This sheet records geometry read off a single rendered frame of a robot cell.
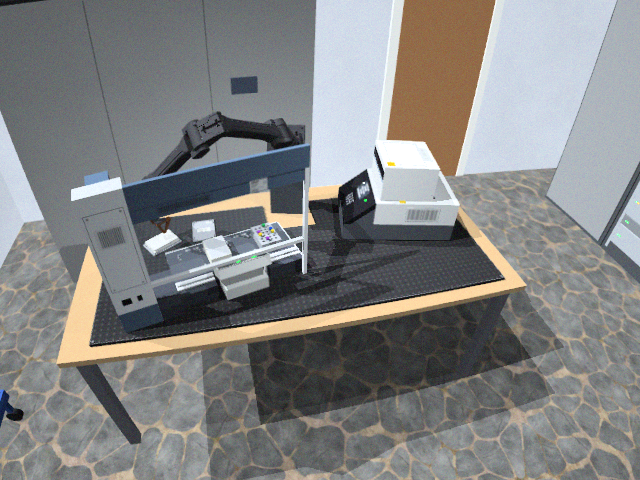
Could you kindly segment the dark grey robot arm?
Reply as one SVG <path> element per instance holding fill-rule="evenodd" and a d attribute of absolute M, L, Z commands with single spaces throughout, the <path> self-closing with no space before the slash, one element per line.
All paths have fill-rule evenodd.
<path fill-rule="evenodd" d="M 177 172 L 191 157 L 199 159 L 206 155 L 209 147 L 222 137 L 263 140 L 269 142 L 275 148 L 273 150 L 300 145 L 299 131 L 290 130 L 283 118 L 258 123 L 231 119 L 216 111 L 200 120 L 188 122 L 182 129 L 184 136 L 179 144 L 142 180 Z"/>

